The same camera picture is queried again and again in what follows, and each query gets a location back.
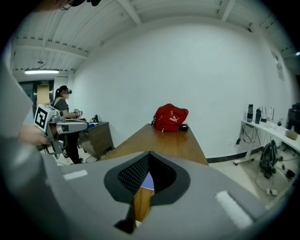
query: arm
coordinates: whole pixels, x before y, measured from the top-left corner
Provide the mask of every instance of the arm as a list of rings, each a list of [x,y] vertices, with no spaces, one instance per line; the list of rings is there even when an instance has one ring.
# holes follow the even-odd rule
[[[67,119],[77,118],[80,116],[78,112],[68,112],[68,110],[64,110],[63,113],[64,117]]]

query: person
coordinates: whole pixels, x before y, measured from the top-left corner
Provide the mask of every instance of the person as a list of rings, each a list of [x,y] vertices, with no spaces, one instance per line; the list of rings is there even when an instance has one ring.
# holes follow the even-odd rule
[[[66,99],[69,99],[71,93],[72,91],[68,89],[67,86],[61,86],[55,92],[55,98],[52,105],[55,109],[63,111],[66,119],[78,118],[82,115],[82,112],[69,112],[69,106],[66,103]],[[79,134],[80,132],[67,134],[67,146],[65,149],[74,164],[79,164],[83,161],[78,155],[77,141]]]

